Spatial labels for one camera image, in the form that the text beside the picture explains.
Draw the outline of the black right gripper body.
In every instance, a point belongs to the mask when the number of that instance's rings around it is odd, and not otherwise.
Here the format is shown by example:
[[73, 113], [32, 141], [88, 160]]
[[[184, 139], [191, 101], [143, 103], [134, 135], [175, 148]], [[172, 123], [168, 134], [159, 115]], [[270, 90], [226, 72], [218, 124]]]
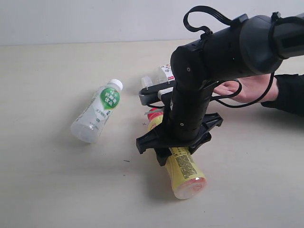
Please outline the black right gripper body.
[[218, 113], [206, 113], [216, 85], [211, 82], [198, 91], [187, 91], [175, 82], [173, 91], [161, 96], [164, 103], [161, 124], [137, 138], [138, 151], [186, 147], [190, 152], [195, 152], [210, 141], [210, 130], [220, 126], [223, 121]]

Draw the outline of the black sleeved forearm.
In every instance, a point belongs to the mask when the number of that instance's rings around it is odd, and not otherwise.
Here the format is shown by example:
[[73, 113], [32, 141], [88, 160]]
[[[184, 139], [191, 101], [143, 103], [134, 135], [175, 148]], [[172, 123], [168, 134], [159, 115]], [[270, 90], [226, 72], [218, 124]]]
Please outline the black sleeved forearm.
[[265, 101], [263, 107], [304, 116], [304, 75], [276, 75], [278, 95], [274, 101]]

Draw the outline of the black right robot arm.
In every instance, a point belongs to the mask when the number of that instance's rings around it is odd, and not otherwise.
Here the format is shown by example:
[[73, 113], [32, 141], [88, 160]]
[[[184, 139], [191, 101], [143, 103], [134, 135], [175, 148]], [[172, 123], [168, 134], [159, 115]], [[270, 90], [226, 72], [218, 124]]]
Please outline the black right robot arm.
[[229, 80], [272, 74], [283, 60], [304, 53], [303, 14], [286, 18], [278, 12], [270, 17], [244, 14], [231, 20], [206, 6], [192, 11], [208, 13], [227, 27], [212, 32], [206, 26], [192, 27], [184, 18], [187, 30], [202, 31], [200, 38], [172, 53], [173, 81], [139, 92], [142, 105], [163, 102], [162, 122], [136, 139], [139, 153], [154, 149], [161, 166], [171, 155], [170, 148], [185, 147], [194, 153], [211, 140], [210, 130], [222, 124], [219, 114], [206, 112], [209, 102], [222, 100], [212, 96], [215, 87]]

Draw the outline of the person's open bare hand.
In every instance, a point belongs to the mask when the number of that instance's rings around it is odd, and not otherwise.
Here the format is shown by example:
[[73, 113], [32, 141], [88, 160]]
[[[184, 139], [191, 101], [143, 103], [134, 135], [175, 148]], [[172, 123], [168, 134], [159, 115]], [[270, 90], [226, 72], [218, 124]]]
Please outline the person's open bare hand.
[[[249, 103], [258, 99], [265, 92], [270, 77], [270, 74], [266, 74], [239, 78], [238, 81], [242, 85], [242, 90], [237, 96], [233, 97], [232, 100], [240, 103]], [[227, 81], [217, 86], [214, 89], [214, 93], [218, 95], [230, 95], [237, 91], [238, 86], [239, 84], [236, 81]], [[274, 78], [270, 90], [259, 103], [276, 100], [278, 93], [277, 79]]]

